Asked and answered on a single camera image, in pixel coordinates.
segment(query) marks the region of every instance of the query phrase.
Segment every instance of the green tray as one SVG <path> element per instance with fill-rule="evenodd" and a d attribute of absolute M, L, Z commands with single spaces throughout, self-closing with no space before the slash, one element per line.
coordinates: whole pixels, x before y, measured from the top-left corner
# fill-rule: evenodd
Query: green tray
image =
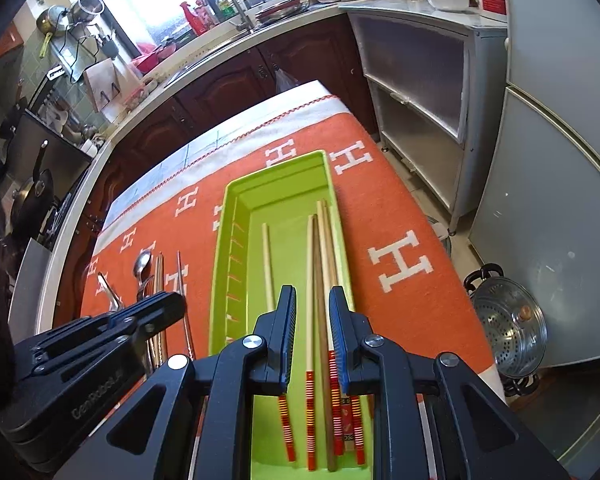
<path fill-rule="evenodd" d="M 293 285 L 296 288 L 298 305 L 294 358 L 287 393 L 296 461 L 289 462 L 286 458 L 277 399 L 255 397 L 251 443 L 253 479 L 371 478 L 372 423 L 366 399 L 361 399 L 366 465 L 358 466 L 355 453 L 346 452 L 338 457 L 338 470 L 327 471 L 317 334 L 314 336 L 314 366 L 318 470 L 309 471 L 306 468 L 306 223 L 309 215 L 317 213 L 318 200 L 325 200 L 330 210 L 338 282 L 342 284 L 349 306 L 352 307 L 353 298 L 340 216 L 324 151 L 298 156 L 234 180 L 226 187 L 224 194 L 212 288 L 209 353 L 218 353 L 227 343 L 251 333 L 258 316 L 267 309 L 262 251 L 264 222 L 269 225 L 275 301 L 277 303 L 282 285 Z"/>

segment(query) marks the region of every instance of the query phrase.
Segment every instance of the orange tablecloth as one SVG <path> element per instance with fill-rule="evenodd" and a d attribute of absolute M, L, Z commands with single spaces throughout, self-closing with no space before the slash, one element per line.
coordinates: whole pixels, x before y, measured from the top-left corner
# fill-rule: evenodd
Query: orange tablecloth
<path fill-rule="evenodd" d="M 98 238 L 82 314 L 109 306 L 98 271 L 125 304 L 133 303 L 138 284 L 132 267 L 145 248 L 164 253 L 165 290 L 175 290 L 180 250 L 196 352 L 206 355 L 225 186 L 313 150 L 330 155 L 356 310 L 369 317 L 375 332 L 409 352 L 456 352 L 502 396 L 482 327 L 426 217 L 363 127 L 317 82 L 207 132 L 119 197 Z M 167 333 L 169 354 L 186 353 L 182 323 Z"/>

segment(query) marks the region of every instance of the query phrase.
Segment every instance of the plastic bottle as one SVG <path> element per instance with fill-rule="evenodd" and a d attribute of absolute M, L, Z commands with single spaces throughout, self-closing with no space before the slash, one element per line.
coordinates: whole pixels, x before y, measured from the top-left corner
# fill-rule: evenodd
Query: plastic bottle
<path fill-rule="evenodd" d="M 201 0 L 196 0 L 196 15 L 205 24 L 206 30 L 212 29 L 216 26 L 216 20 L 213 18 L 208 9 L 203 5 Z"/>
<path fill-rule="evenodd" d="M 206 32 L 206 27 L 204 23 L 202 23 L 200 18 L 191 12 L 191 10 L 189 9 L 189 4 L 187 2 L 182 2 L 180 6 L 182 7 L 182 10 L 184 12 L 184 17 L 187 19 L 189 25 L 191 25 L 191 28 L 196 33 L 196 35 L 200 36 L 204 34 Z"/>

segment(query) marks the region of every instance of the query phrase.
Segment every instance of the refrigerator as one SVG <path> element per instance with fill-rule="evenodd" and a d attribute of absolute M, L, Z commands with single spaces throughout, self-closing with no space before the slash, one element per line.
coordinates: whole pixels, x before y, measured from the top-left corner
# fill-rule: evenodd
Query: refrigerator
<path fill-rule="evenodd" d="M 469 238 L 535 298 L 542 367 L 600 357 L 600 0 L 507 0 L 507 89 Z"/>

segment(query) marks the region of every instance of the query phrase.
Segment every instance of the red striped chopstick handle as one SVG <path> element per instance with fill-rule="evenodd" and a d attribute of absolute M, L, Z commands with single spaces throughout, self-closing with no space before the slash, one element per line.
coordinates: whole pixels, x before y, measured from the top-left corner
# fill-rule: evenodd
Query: red striped chopstick handle
<path fill-rule="evenodd" d="M 306 373 L 306 467 L 315 471 L 315 396 L 314 373 Z"/>
<path fill-rule="evenodd" d="M 286 403 L 286 395 L 278 397 L 278 407 L 280 408 L 280 421 L 282 421 L 282 432 L 285 437 L 286 457 L 289 462 L 296 461 L 296 450 L 294 448 L 294 432 L 291 430 L 291 420 L 289 419 L 289 405 Z"/>
<path fill-rule="evenodd" d="M 358 465 L 365 463 L 365 435 L 362 431 L 362 409 L 360 408 L 360 397 L 352 395 L 351 413 L 353 415 L 353 442 L 356 446 L 356 460 Z"/>
<path fill-rule="evenodd" d="M 338 382 L 336 354 L 333 350 L 329 350 L 329 384 L 331 387 L 331 411 L 333 413 L 333 450 L 337 456 L 340 456 L 344 453 L 342 409 L 340 406 L 340 383 Z"/>

